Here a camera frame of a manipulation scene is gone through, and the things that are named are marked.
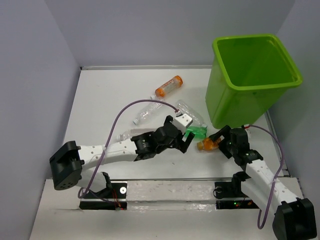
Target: plastic bottle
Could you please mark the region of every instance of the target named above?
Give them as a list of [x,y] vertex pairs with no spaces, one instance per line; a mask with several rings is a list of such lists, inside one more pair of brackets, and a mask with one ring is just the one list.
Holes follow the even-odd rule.
[[190,126],[185,131],[185,137],[188,137],[189,133],[193,133],[196,139],[205,139],[207,136],[207,129],[200,126]]
[[[153,96],[151,96],[151,98],[162,101],[162,102],[164,101],[164,99],[162,97],[154,98]],[[150,120],[150,118],[152,116],[154,116],[157,113],[158,109],[161,108],[162,106],[163,106],[163,104],[161,104],[159,102],[149,103],[147,106],[142,108],[140,110],[140,112],[138,112],[135,119],[133,119],[133,123],[135,125],[147,123]]]
[[203,141],[198,142],[196,144],[196,147],[198,148],[199,151],[201,150],[212,151],[219,147],[218,144],[220,142],[221,142],[220,137],[216,141],[212,141],[209,137],[206,137]]
[[179,109],[180,112],[182,112],[183,114],[188,114],[190,117],[192,117],[192,119],[193,119],[192,125],[193,126],[207,128],[207,124],[205,124],[203,117],[199,113],[197,113],[196,110],[194,110],[192,107],[190,107],[188,104],[186,104],[183,100],[181,100],[181,99],[178,100],[175,103],[175,107],[177,109]]
[[148,133],[148,132],[154,132],[156,129],[155,128],[135,128],[135,129],[130,129],[125,131],[122,134],[119,134],[117,137],[117,141],[121,142],[126,139],[130,139],[134,136],[138,136],[140,134]]
[[154,93],[157,97],[164,98],[168,93],[180,88],[183,83],[180,76],[175,76],[161,87],[157,88]]

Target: white wall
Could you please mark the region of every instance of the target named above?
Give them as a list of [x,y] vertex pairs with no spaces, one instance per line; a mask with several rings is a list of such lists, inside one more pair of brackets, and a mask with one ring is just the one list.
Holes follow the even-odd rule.
[[0,1],[0,239],[29,239],[79,66],[43,0]]
[[271,108],[290,173],[313,202],[320,233],[320,0],[298,0],[278,32],[303,76]]
[[294,0],[45,0],[81,66],[210,65],[214,38],[276,34]]

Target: white bottle cap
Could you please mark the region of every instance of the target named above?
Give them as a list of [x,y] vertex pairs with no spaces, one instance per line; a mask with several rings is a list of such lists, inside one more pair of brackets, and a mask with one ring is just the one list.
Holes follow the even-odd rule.
[[139,119],[138,118],[135,118],[135,119],[133,119],[133,121],[132,121],[135,125],[138,125],[139,124]]

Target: green bucket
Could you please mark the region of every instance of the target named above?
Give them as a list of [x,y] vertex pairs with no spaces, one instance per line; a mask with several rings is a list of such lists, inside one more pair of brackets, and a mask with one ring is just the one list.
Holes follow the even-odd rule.
[[218,37],[205,95],[216,129],[253,124],[302,76],[273,34]]

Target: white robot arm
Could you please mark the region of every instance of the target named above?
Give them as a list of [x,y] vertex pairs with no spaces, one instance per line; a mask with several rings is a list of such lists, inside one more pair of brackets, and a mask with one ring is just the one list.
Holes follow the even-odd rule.
[[[183,136],[193,119],[187,114],[177,115],[175,118],[167,116],[164,125],[156,131],[110,144],[107,149],[103,145],[77,146],[75,141],[65,143],[49,160],[54,189],[66,190],[76,185],[86,188],[94,172],[91,168],[98,164],[104,151],[101,165],[151,159],[168,148],[185,153],[194,134],[190,133],[185,141]],[[108,174],[97,172],[90,190],[99,192],[107,187],[108,182]]]
[[[220,151],[243,171],[233,175],[231,182],[215,182],[216,198],[248,196],[260,208],[260,215],[266,209],[274,215],[273,232],[279,240],[313,239],[317,236],[314,206],[307,198],[300,199],[287,189],[268,168],[264,158],[250,149],[248,135],[244,128],[231,129],[228,125],[209,138],[218,144]],[[261,229],[267,216],[263,218]]]

